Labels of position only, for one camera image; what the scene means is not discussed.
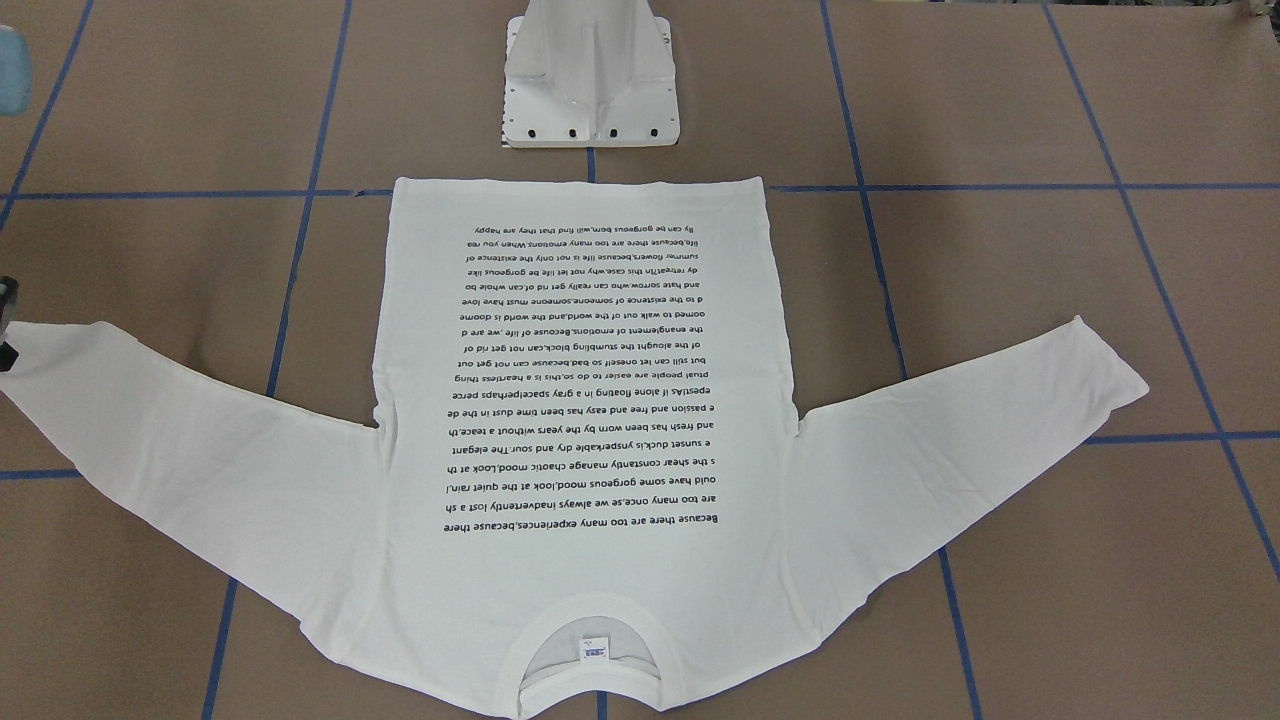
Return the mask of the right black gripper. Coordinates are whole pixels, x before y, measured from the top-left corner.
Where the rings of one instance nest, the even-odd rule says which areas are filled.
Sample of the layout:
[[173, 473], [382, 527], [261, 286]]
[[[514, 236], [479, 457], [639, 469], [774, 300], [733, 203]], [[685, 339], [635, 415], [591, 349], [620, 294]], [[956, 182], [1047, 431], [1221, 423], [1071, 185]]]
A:
[[17, 359], [19, 357], [18, 350], [8, 340], [8, 332], [10, 329], [10, 324], [13, 322], [14, 315], [17, 314], [17, 301], [19, 296], [19, 288], [20, 287], [17, 279], [9, 275], [1, 277], [1, 324], [0, 324], [1, 373], [9, 372], [17, 363]]

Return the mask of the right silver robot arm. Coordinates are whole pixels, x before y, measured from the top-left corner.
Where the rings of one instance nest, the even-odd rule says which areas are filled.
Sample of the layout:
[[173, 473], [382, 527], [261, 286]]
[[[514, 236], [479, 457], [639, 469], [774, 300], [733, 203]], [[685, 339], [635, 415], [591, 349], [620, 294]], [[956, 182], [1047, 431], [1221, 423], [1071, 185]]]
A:
[[[17, 117], [29, 105], [32, 65], [29, 50], [22, 35], [10, 26], [1, 26], [1, 115]], [[18, 351], [8, 343], [6, 332], [17, 309], [19, 283], [1, 277], [1, 373], [9, 372]]]

